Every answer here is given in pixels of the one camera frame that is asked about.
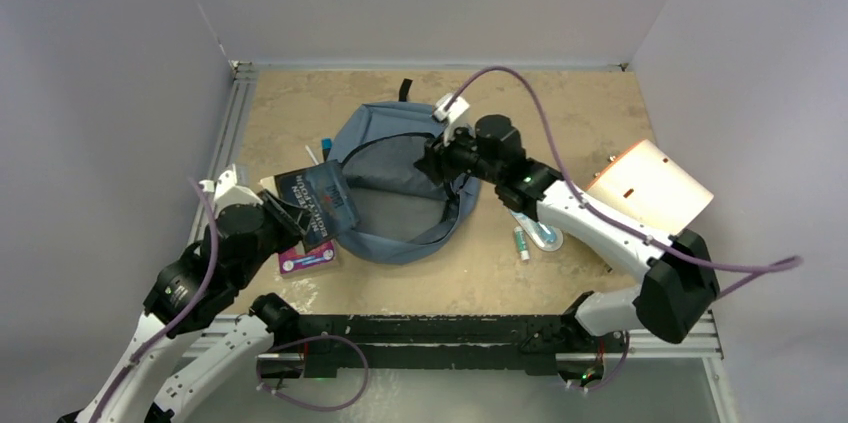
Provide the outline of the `dark blue paperback book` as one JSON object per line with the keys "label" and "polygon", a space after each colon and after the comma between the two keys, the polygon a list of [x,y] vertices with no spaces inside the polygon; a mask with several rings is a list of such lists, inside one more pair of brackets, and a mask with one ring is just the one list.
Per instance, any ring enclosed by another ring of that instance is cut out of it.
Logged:
{"label": "dark blue paperback book", "polygon": [[259,185],[262,190],[312,214],[308,240],[317,247],[352,230],[360,221],[337,160],[265,177]]}

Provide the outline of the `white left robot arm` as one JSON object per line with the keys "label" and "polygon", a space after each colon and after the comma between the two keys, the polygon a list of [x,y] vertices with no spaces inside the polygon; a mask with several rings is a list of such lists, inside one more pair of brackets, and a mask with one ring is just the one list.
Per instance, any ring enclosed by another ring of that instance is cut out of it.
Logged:
{"label": "white left robot arm", "polygon": [[297,342],[296,311],[279,297],[263,297],[260,305],[272,315],[243,318],[211,349],[175,368],[268,258],[304,241],[312,219],[306,208],[267,191],[240,185],[217,191],[210,181],[197,191],[207,217],[201,239],[159,272],[107,382],[61,421],[183,422],[239,366]]}

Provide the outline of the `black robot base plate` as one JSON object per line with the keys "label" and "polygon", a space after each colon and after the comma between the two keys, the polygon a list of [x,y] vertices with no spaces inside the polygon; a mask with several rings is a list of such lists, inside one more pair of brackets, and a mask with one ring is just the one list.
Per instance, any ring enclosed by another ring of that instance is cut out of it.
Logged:
{"label": "black robot base plate", "polygon": [[260,327],[273,337],[267,376],[295,363],[308,378],[364,368],[579,377],[624,348],[623,337],[584,336],[560,315],[295,315]]}

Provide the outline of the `blue fabric backpack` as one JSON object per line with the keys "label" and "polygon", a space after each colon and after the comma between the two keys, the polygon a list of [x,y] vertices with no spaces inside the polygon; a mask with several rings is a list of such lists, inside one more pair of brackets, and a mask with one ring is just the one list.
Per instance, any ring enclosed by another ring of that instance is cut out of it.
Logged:
{"label": "blue fabric backpack", "polygon": [[372,263],[403,265],[436,253],[470,217],[481,193],[476,178],[435,185],[415,168],[442,128],[431,106],[410,101],[411,86],[404,80],[395,101],[361,105],[327,151],[340,163],[360,217],[337,243]]}

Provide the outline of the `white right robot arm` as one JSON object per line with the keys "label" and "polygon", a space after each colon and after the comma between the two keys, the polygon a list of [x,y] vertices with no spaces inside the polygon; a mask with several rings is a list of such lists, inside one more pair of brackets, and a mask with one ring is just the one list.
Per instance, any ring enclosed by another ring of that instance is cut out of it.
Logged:
{"label": "white right robot arm", "polygon": [[610,221],[596,216],[601,202],[528,157],[506,116],[488,115],[474,129],[428,139],[414,166],[436,185],[463,175],[493,184],[506,208],[575,237],[636,280],[624,290],[587,292],[569,307],[561,335],[573,349],[584,350],[614,331],[638,329],[679,344],[719,296],[700,235],[688,229],[671,235],[612,209],[605,211]]}

